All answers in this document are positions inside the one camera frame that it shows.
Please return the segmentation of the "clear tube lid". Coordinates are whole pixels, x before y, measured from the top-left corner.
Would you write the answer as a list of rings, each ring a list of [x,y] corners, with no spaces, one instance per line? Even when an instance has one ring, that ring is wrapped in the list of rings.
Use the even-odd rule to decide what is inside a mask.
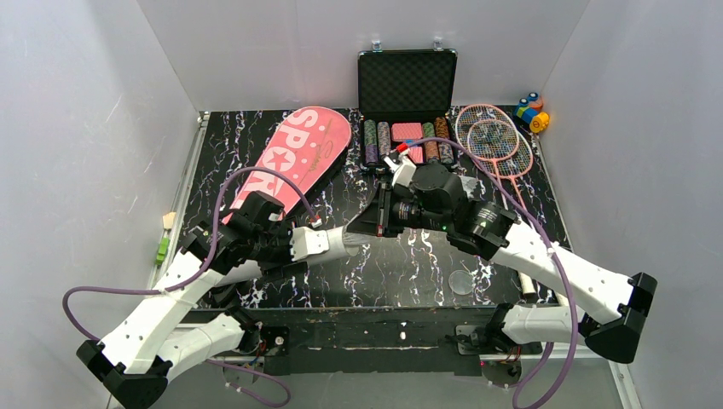
[[[474,291],[474,275],[463,270],[455,270],[448,277],[450,290],[459,296],[469,296]]]

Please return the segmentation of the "white shuttlecock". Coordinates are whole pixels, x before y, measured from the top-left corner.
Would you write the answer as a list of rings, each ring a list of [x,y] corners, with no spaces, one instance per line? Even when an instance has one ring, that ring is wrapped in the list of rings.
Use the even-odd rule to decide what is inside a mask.
[[[483,198],[485,187],[479,179],[470,176],[459,176],[459,178],[469,200],[481,200]]]

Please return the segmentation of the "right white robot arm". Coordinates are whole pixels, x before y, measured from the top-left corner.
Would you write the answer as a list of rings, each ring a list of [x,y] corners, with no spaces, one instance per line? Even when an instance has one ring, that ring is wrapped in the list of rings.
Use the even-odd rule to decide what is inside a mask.
[[[441,165],[425,165],[408,171],[404,182],[382,181],[348,229],[384,238],[406,229],[438,231],[457,250],[526,274],[568,301],[564,307],[502,303],[474,335],[459,337],[466,347],[582,343],[607,360],[633,362],[656,279],[612,272],[552,243],[516,213],[474,197],[479,187]]]

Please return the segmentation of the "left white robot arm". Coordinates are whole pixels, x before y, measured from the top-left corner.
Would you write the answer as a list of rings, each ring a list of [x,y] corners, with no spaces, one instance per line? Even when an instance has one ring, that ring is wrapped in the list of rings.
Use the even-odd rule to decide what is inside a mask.
[[[200,222],[180,242],[155,294],[106,336],[80,345],[78,358],[122,407],[149,408],[188,369],[222,352],[257,348],[258,322],[241,307],[180,337],[171,334],[233,268],[291,261],[292,223],[283,214],[281,201],[252,192],[228,223]]]

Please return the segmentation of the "white shuttlecock tube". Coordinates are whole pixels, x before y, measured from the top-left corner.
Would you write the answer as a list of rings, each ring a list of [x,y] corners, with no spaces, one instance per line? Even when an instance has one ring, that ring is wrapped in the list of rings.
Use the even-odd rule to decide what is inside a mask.
[[[318,256],[311,256],[300,262],[307,262],[309,266],[314,266],[323,262],[355,256],[358,254],[361,246],[368,242],[367,239],[364,239],[359,234],[346,233],[345,227],[332,228],[326,231],[328,232],[330,250]],[[232,268],[217,286],[236,284],[261,277],[262,265],[265,263],[289,264],[292,262],[289,244],[286,248],[282,249],[281,257],[276,257],[270,261],[248,260],[241,262],[239,266]]]

